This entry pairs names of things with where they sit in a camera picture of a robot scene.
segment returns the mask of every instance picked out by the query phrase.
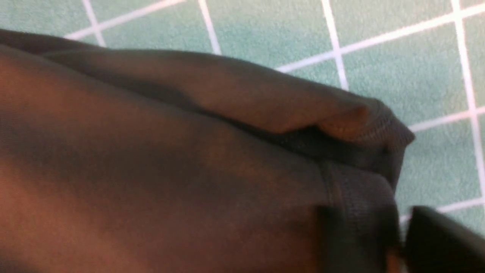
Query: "tiled floor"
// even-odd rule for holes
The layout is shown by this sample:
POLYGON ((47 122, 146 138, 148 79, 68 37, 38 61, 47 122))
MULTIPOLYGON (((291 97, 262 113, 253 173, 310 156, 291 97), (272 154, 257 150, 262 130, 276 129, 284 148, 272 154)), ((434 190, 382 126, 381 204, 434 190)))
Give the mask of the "tiled floor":
POLYGON ((452 16, 458 1, 1 0, 0 28, 96 44, 91 5, 108 47, 220 48, 298 77, 348 84, 418 131, 398 186, 401 214, 432 205, 485 235, 485 116, 475 116, 485 113, 485 0, 460 1, 465 38, 452 16), (332 51, 332 39, 342 51, 332 51), (468 112, 474 101, 477 112, 468 112))

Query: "clothing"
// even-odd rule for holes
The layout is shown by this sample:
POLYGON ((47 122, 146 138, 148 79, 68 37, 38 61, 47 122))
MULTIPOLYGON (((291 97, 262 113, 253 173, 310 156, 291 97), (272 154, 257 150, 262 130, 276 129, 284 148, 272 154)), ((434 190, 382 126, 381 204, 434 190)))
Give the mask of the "clothing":
POLYGON ((404 257, 409 273, 485 272, 485 239, 430 207, 413 208, 404 257))
POLYGON ((210 54, 10 31, 0 44, 12 268, 317 272, 318 206, 380 272, 399 248, 414 135, 381 101, 210 54))

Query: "green tiled floor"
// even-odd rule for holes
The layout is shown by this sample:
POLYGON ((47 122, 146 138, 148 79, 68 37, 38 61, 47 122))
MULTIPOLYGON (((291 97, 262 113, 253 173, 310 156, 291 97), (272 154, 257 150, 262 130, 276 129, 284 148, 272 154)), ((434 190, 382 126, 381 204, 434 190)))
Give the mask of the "green tiled floor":
POLYGON ((158 0, 91 0, 91 5, 99 22, 149 6, 158 0))
POLYGON ((469 120, 416 134, 409 147, 396 200, 402 214, 412 205, 443 206, 480 197, 469 120))
POLYGON ((212 52, 196 0, 167 7, 103 31, 111 48, 174 49, 212 52))
POLYGON ((455 27, 447 24, 344 56, 350 90, 382 99, 406 124, 467 109, 455 27))
POLYGON ((331 5, 341 46, 452 11, 449 0, 331 0, 331 5))
POLYGON ((0 28, 64 35, 89 27, 80 0, 0 0, 0 28))
MULTIPOLYGON (((164 0, 89 0, 98 22, 164 0)), ((452 0, 329 0, 341 47, 448 14, 452 0)), ((90 27, 83 0, 0 0, 0 28, 63 36, 90 27)), ((213 52, 212 22, 223 55, 272 68, 332 50, 326 0, 184 0, 102 31, 111 48, 213 52), (207 3, 206 22, 199 4, 207 3)), ((460 0, 481 13, 464 19, 477 106, 485 106, 485 0, 460 0)), ((96 44, 92 33, 81 41, 96 44)), ((397 37, 343 56, 352 92, 378 97, 413 125, 468 109, 455 24, 397 37)), ((340 86, 334 59, 290 72, 340 86)), ((485 116, 480 117, 485 146, 485 116)), ((417 133, 399 182, 400 212, 481 196, 469 119, 417 133)), ((449 212, 485 234, 482 206, 449 212)))
POLYGON ((485 14, 464 20, 477 106, 485 106, 485 14))
POLYGON ((278 67, 331 49, 320 0, 208 0, 225 55, 278 67))
POLYGON ((339 73, 334 60, 304 67, 290 73, 293 76, 340 88, 339 73))

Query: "green tile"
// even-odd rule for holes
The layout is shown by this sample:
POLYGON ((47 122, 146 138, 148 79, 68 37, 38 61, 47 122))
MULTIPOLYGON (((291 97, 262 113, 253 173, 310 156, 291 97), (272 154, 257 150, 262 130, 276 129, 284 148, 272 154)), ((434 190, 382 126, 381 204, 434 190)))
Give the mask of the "green tile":
POLYGON ((63 36, 91 26, 81 0, 0 0, 0 28, 63 36))
POLYGON ((208 0, 222 53, 268 67, 330 50, 320 0, 208 0))
POLYGON ((396 192, 400 214, 414 205, 444 206, 480 196, 470 121, 417 132, 396 192))
POLYGON ((347 54, 344 64, 352 92, 381 99, 408 125, 468 108, 453 24, 347 54))
POLYGON ((450 0, 331 0, 340 45, 348 45, 452 11, 450 0))
POLYGON ((473 87, 478 106, 485 105, 485 14, 464 20, 473 87))
POLYGON ((318 63, 289 73, 292 76, 340 88, 339 72, 335 60, 318 63))
POLYGON ((462 8, 468 8, 478 4, 485 4, 485 0, 461 0, 460 3, 462 8))
POLYGON ((452 211, 446 215, 479 235, 485 236, 485 211, 482 205, 452 211))
POLYGON ((160 0, 91 0, 96 19, 99 22, 144 8, 160 0))
POLYGON ((89 36, 86 36, 82 39, 79 39, 80 42, 84 42, 84 43, 88 43, 88 44, 92 44, 92 45, 99 45, 99 43, 97 42, 97 39, 96 39, 96 36, 94 35, 89 35, 89 36))
POLYGON ((189 0, 103 31, 110 48, 212 52, 196 0, 189 0))

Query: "brown fabric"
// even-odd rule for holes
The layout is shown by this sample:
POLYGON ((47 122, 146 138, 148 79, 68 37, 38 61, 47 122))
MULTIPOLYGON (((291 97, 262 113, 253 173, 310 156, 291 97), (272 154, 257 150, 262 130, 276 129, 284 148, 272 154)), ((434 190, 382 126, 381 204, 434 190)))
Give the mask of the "brown fabric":
POLYGON ((343 217, 328 207, 318 207, 317 225, 323 231, 321 265, 323 273, 375 273, 376 265, 364 259, 343 217))
POLYGON ((397 241, 365 243, 362 206, 346 199, 368 194, 352 186, 365 179, 387 195, 366 215, 397 216, 414 136, 378 100, 201 53, 12 32, 0 43, 0 261, 313 273, 317 205, 342 209, 378 263, 397 241))
POLYGON ((0 44, 31 54, 69 50, 94 50, 101 47, 59 37, 0 29, 0 44))

